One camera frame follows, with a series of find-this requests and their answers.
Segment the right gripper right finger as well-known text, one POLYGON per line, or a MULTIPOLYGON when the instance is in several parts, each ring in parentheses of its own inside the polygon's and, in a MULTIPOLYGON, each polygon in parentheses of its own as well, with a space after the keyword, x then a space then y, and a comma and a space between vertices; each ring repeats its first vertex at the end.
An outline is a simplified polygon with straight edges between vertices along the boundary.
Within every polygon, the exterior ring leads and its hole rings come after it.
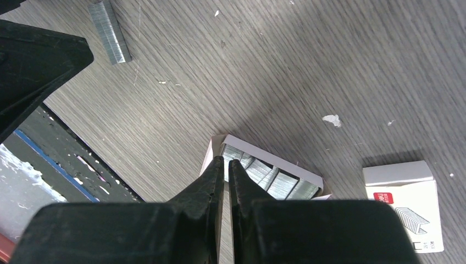
POLYGON ((229 163, 235 263, 418 263, 395 211, 372 200, 277 200, 229 163))

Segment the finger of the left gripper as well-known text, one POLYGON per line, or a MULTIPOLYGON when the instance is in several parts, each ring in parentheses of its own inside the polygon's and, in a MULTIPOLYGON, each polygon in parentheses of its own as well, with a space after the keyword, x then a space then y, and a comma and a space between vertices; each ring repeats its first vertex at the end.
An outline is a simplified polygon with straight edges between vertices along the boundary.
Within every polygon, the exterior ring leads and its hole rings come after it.
POLYGON ((1 20, 1 141, 93 61, 83 37, 1 20))

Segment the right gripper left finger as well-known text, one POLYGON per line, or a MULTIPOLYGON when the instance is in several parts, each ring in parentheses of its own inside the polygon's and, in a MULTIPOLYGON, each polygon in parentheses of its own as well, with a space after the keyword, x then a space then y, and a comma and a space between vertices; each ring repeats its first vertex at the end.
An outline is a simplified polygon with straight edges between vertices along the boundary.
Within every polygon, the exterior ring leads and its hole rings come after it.
POLYGON ((11 263, 217 263, 224 160, 167 202, 54 203, 31 219, 11 263))

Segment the staple tray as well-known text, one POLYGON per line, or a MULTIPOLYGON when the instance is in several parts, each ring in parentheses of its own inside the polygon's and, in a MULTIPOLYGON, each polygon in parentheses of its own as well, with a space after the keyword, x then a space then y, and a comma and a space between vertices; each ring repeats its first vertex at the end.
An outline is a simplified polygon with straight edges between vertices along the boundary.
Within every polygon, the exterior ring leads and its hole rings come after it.
POLYGON ((232 135, 211 138, 201 173, 215 156, 224 158, 226 182, 229 162, 239 160, 253 182, 277 200, 327 200, 332 195, 321 176, 232 135))

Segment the white staple box sleeve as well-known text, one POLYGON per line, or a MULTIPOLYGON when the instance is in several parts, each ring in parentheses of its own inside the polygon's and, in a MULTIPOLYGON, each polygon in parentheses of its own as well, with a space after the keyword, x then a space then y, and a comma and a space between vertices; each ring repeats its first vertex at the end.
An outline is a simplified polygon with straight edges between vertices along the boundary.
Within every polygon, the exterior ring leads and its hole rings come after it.
POLYGON ((419 254, 444 251, 437 184, 425 161, 363 168, 367 197, 389 204, 419 254))

